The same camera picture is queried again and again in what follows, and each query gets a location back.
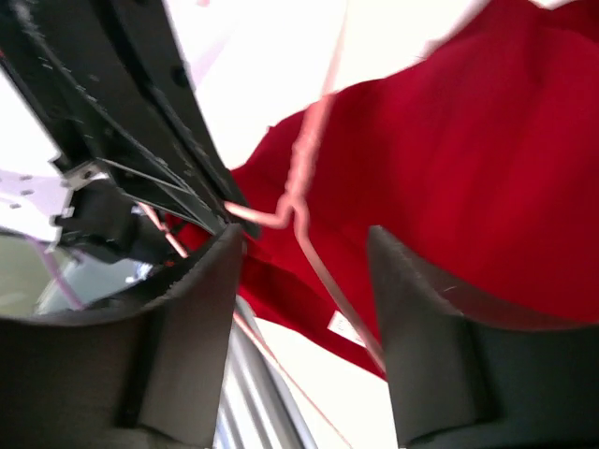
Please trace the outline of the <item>pink wire hanger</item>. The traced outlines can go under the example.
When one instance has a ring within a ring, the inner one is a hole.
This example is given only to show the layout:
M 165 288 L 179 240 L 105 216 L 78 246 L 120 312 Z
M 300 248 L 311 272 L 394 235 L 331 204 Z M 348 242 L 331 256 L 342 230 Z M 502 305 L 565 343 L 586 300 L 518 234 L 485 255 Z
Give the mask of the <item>pink wire hanger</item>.
M 350 301 L 343 294 L 342 289 L 335 282 L 326 265 L 318 255 L 309 237 L 310 212 L 306 203 L 306 193 L 311 185 L 314 168 L 316 165 L 317 154 L 320 148 L 322 135 L 325 131 L 329 112 L 333 105 L 335 93 L 332 91 L 334 81 L 339 69 L 343 53 L 343 42 L 345 37 L 347 15 L 350 1 L 344 1 L 343 15 L 339 33 L 335 41 L 335 47 L 331 53 L 329 67 L 324 78 L 321 96 L 318 101 L 310 105 L 304 113 L 304 118 L 300 127 L 299 134 L 292 145 L 292 155 L 290 159 L 290 169 L 285 182 L 285 192 L 279 197 L 276 211 L 266 213 L 260 210 L 253 210 L 235 203 L 225 202 L 226 210 L 236 217 L 249 222 L 263 225 L 272 229 L 285 229 L 293 215 L 294 234 L 298 245 L 300 246 L 305 258 L 314 270 L 320 282 L 325 286 L 331 298 L 335 302 L 338 310 L 345 316 L 345 319 L 354 328 L 360 339 L 365 345 L 371 360 L 380 371 L 386 373 L 385 362 L 383 361 L 383 351 L 377 339 L 364 324 L 359 314 L 351 305 Z M 181 243 L 173 236 L 167 225 L 159 218 L 153 208 L 138 202 L 140 209 L 150 218 L 152 223 L 164 234 L 167 242 L 182 258 L 187 258 L 188 253 Z M 254 347 L 263 355 L 270 365 L 286 380 L 293 384 L 300 394 L 312 406 L 313 410 L 327 423 L 329 428 L 335 432 L 338 438 L 347 448 L 353 448 L 350 441 L 336 428 L 326 415 L 318 408 L 314 401 L 305 393 L 300 385 L 285 370 L 278 361 L 268 344 L 261 336 L 248 325 L 239 312 L 233 312 L 233 321 L 243 332 L 245 337 L 254 345 Z

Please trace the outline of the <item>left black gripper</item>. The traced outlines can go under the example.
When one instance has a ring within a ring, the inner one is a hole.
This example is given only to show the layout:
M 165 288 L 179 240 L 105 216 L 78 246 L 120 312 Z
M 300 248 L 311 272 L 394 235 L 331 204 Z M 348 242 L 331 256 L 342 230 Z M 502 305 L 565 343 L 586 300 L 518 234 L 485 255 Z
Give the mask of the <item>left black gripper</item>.
M 129 196 L 216 233 L 244 196 L 221 160 L 160 1 L 5 1 L 1 66 L 62 172 L 97 166 Z

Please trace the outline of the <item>red skirt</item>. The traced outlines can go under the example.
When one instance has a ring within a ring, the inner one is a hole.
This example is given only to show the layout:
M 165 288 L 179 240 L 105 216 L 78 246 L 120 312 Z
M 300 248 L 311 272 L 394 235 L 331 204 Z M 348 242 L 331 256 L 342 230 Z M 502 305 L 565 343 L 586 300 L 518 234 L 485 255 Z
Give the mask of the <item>red skirt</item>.
M 496 297 L 471 311 L 598 320 L 598 5 L 492 1 L 423 62 L 340 91 L 310 238 L 370 330 L 386 228 Z

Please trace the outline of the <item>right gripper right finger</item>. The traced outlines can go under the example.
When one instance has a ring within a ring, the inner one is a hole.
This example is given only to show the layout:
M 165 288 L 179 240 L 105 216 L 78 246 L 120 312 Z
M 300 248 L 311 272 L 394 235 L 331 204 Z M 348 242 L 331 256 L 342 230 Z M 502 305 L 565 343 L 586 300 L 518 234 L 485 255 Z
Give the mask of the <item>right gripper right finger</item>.
M 598 330 L 504 305 L 382 226 L 367 242 L 402 448 L 594 448 Z

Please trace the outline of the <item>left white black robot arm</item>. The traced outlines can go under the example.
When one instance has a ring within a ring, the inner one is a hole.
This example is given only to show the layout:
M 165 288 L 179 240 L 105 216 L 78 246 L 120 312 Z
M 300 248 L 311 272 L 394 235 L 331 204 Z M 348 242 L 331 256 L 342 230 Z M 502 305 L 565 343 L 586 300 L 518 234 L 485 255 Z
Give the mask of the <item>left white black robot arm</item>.
M 219 157 L 160 1 L 5 1 L 1 66 L 59 155 L 57 243 L 114 263 L 164 246 L 136 203 L 216 234 L 244 196 Z

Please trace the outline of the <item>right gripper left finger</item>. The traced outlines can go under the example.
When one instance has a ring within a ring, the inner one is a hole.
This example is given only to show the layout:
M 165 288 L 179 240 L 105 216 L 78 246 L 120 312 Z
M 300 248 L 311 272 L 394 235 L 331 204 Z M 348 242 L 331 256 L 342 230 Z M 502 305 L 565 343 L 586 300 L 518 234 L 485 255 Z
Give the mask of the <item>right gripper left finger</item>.
M 5 448 L 209 448 L 241 275 L 232 224 L 85 311 L 1 321 Z

